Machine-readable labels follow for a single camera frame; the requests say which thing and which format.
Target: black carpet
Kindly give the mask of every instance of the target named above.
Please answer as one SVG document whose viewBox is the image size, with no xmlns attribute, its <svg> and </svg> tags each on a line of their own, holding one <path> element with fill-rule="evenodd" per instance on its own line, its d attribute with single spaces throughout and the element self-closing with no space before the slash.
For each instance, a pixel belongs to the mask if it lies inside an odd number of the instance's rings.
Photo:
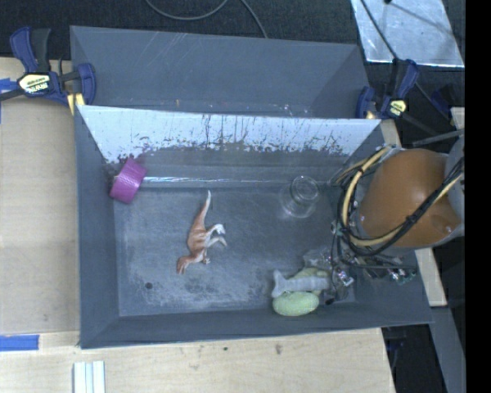
<svg viewBox="0 0 491 393">
<path fill-rule="evenodd" d="M 151 0 L 160 9 L 176 16 L 196 16 L 216 8 L 222 0 Z M 333 43 L 359 43 L 358 31 L 349 0 L 246 0 L 262 22 L 269 38 Z M 466 0 L 443 0 L 464 62 L 466 60 Z M 0 0 L 0 56 L 11 56 L 9 36 L 18 28 L 51 28 L 48 55 L 52 59 L 70 59 L 70 25 L 86 25 L 125 29 L 153 29 L 198 34 L 225 34 L 262 37 L 253 16 L 239 0 L 229 0 L 216 14 L 198 21 L 171 20 L 151 10 L 144 0 Z M 379 88 L 390 78 L 389 65 L 367 64 L 370 84 Z M 463 70 L 421 67 L 419 84 L 428 94 L 445 88 L 449 102 L 465 106 Z M 409 93 L 409 114 L 436 133 L 454 130 L 446 117 L 413 89 Z M 402 143 L 430 135 L 406 120 L 398 120 Z M 454 140 L 431 144 L 426 148 L 447 152 Z M 463 263 L 463 240 L 435 250 L 446 290 L 462 286 L 454 276 L 455 266 Z M 465 345 L 465 301 L 459 296 L 453 312 Z M 397 392 L 444 391 L 436 370 L 434 348 L 427 327 L 404 328 L 395 333 L 401 337 L 401 350 L 396 358 Z"/>
</svg>

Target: clamp handle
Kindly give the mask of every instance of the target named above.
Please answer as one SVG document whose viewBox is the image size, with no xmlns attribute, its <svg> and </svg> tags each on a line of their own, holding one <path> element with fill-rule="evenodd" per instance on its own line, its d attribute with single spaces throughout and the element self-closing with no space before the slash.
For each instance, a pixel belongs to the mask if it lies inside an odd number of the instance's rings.
<svg viewBox="0 0 491 393">
<path fill-rule="evenodd" d="M 31 29 L 25 26 L 9 38 L 15 58 L 24 65 L 26 73 L 48 72 L 51 70 L 47 60 L 47 40 L 50 29 Z"/>
</svg>

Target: yellow clamp label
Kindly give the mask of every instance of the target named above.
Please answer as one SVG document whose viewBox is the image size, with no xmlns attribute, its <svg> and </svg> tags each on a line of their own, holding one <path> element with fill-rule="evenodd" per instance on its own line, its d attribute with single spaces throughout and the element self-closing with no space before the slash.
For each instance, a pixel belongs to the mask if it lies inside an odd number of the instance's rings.
<svg viewBox="0 0 491 393">
<path fill-rule="evenodd" d="M 390 103 L 390 113 L 396 116 L 401 116 L 406 111 L 407 105 L 404 101 L 392 101 Z"/>
</svg>

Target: purple object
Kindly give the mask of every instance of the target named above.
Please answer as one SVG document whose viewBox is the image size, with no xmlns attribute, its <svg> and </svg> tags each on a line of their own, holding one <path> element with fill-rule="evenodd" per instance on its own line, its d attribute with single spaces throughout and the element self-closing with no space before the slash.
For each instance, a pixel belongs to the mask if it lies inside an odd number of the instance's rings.
<svg viewBox="0 0 491 393">
<path fill-rule="evenodd" d="M 147 169 L 132 158 L 128 158 L 119 175 L 115 177 L 110 197 L 128 204 L 137 194 L 138 188 L 146 176 Z"/>
</svg>

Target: cable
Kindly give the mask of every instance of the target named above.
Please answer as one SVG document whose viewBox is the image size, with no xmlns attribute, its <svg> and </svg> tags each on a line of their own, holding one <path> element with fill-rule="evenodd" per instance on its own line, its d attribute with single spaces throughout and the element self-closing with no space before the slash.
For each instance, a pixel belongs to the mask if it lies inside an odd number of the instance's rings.
<svg viewBox="0 0 491 393">
<path fill-rule="evenodd" d="M 192 21 L 192 20 L 203 20 L 203 19 L 206 19 L 206 18 L 214 15 L 216 12 L 220 11 L 220 9 L 222 9 L 227 4 L 227 2 L 229 0 L 222 0 L 222 2 L 215 9 L 213 9 L 212 11 L 209 11 L 203 15 L 199 15 L 199 16 L 171 15 L 165 11 L 160 10 L 157 6 L 155 6 L 153 3 L 151 3 L 150 0 L 145 0 L 145 1 L 151 9 L 153 9 L 154 11 L 156 11 L 157 13 L 159 13 L 162 16 L 168 17 L 169 19 Z M 248 10 L 248 12 L 253 16 L 253 19 L 255 19 L 255 22 L 258 25 L 258 27 L 260 28 L 260 30 L 262 31 L 262 35 L 264 36 L 264 38 L 268 38 L 268 34 L 266 33 L 264 27 L 262 26 L 262 23 L 260 22 L 260 19 L 257 17 L 256 13 L 253 11 L 251 6 L 247 3 L 246 0 L 240 0 L 240 1 L 245 6 L 245 8 Z"/>
<path fill-rule="evenodd" d="M 366 13 L 367 15 L 369 16 L 369 19 L 371 20 L 371 22 L 373 23 L 373 26 L 375 26 L 375 29 L 376 29 L 376 32 L 380 35 L 380 37 L 382 38 L 382 41 L 384 42 L 384 44 L 387 46 L 387 49 L 389 50 L 389 52 L 391 53 L 391 55 L 393 56 L 393 58 L 396 58 L 398 60 L 400 60 L 400 57 L 398 56 L 398 54 L 395 52 L 395 50 L 391 47 L 391 44 L 389 43 L 389 41 L 387 40 L 387 38 L 384 36 L 384 33 L 381 31 L 380 27 L 378 26 L 378 24 L 376 23 L 376 20 L 375 18 L 373 17 L 371 11 L 369 10 L 369 7 L 367 6 L 366 4 L 366 1 L 365 0 L 360 0 L 360 2 L 362 3 L 363 5 L 363 8 L 366 9 Z M 443 113 L 440 108 L 438 106 L 436 106 L 436 104 L 433 103 L 433 101 L 431 100 L 431 98 L 429 97 L 429 95 L 427 94 L 427 92 L 421 87 L 420 84 L 418 84 L 418 82 L 415 82 L 415 87 L 417 88 L 417 90 L 421 93 L 421 95 L 427 99 L 427 101 L 429 101 L 429 103 L 436 109 L 436 111 L 441 114 L 443 116 L 443 118 L 445 120 L 448 120 L 448 117 L 445 115 L 445 113 Z"/>
</svg>

